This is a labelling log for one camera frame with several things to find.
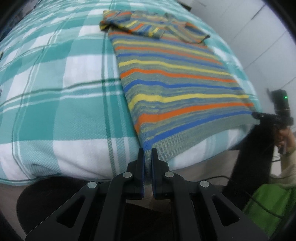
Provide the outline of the person's right hand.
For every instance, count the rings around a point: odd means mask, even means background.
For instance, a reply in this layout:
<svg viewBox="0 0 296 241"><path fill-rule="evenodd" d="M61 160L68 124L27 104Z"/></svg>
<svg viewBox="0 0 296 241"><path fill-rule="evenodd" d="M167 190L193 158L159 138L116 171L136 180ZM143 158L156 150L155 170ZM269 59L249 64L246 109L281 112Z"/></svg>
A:
<svg viewBox="0 0 296 241"><path fill-rule="evenodd" d="M290 130L290 127L286 129L274 129L274 144L278 149L285 146L286 154L291 154L295 151L295 136Z"/></svg>

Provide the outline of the cream sleeve forearm right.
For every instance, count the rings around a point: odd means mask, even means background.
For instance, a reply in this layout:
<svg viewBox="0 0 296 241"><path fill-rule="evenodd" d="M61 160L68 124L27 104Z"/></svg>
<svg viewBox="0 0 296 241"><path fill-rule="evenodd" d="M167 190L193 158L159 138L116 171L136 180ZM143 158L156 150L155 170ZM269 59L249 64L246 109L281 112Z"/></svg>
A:
<svg viewBox="0 0 296 241"><path fill-rule="evenodd" d="M270 184L276 184L284 189L295 188L295 148L285 155L280 155L281 173L278 176L271 175Z"/></svg>

